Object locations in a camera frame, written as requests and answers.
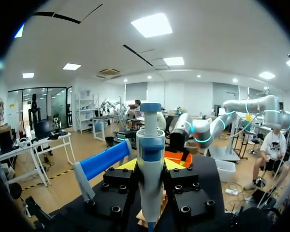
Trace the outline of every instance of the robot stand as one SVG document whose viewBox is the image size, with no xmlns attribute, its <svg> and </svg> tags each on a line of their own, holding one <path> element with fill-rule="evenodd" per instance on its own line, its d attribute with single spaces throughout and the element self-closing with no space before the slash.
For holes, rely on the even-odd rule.
<svg viewBox="0 0 290 232">
<path fill-rule="evenodd" d="M 231 129 L 231 136 L 235 134 L 235 124 L 234 121 L 232 123 Z M 232 148 L 232 138 L 229 139 L 228 146 L 210 146 L 208 151 L 212 158 L 216 160 L 225 160 L 225 161 L 232 161 L 232 162 L 239 162 L 240 158 L 238 157 L 237 153 Z"/>
</svg>

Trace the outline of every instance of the white shelving unit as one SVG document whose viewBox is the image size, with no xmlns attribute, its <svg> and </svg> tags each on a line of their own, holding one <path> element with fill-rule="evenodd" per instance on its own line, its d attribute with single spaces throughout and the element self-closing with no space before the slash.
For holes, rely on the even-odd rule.
<svg viewBox="0 0 290 232">
<path fill-rule="evenodd" d="M 89 126 L 92 123 L 90 119 L 95 116 L 95 110 L 100 106 L 99 96 L 95 98 L 90 90 L 80 91 L 75 106 L 77 130 L 82 133 L 91 129 L 92 127 Z"/>
</svg>

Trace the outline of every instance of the cardboard box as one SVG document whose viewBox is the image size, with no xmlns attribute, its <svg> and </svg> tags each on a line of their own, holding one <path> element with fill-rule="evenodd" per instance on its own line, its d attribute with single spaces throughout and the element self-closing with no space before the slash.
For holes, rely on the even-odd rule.
<svg viewBox="0 0 290 232">
<path fill-rule="evenodd" d="M 3 132 L 6 132 L 6 131 L 9 131 L 10 134 L 11 134 L 11 138 L 12 138 L 12 130 L 11 130 L 11 126 L 3 126 L 3 127 L 0 127 L 0 134 L 3 133 Z"/>
</svg>

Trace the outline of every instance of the laptop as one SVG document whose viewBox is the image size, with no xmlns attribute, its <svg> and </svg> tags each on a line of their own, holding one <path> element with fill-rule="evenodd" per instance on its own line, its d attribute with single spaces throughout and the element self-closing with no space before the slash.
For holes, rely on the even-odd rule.
<svg viewBox="0 0 290 232">
<path fill-rule="evenodd" d="M 51 129 L 49 126 L 49 121 L 47 120 L 38 122 L 35 125 L 34 130 L 35 130 L 35 137 L 37 137 L 38 139 L 43 139 L 52 135 L 52 133 L 50 132 Z"/>
<path fill-rule="evenodd" d="M 135 118 L 139 121 L 145 121 L 145 118 L 143 117 L 141 111 L 139 110 L 135 110 L 134 111 L 134 115 L 135 115 Z"/>
</svg>

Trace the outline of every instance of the white t-shirt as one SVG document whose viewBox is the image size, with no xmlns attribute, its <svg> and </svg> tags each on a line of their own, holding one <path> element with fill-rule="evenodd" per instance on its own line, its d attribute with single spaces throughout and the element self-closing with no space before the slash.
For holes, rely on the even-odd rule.
<svg viewBox="0 0 290 232">
<path fill-rule="evenodd" d="M 276 160 L 279 155 L 286 153 L 285 136 L 282 133 L 268 133 L 264 138 L 260 151 L 266 153 L 267 159 Z"/>
<path fill-rule="evenodd" d="M 157 126 L 160 128 L 160 130 L 165 131 L 166 121 L 162 112 L 157 112 Z"/>
</svg>

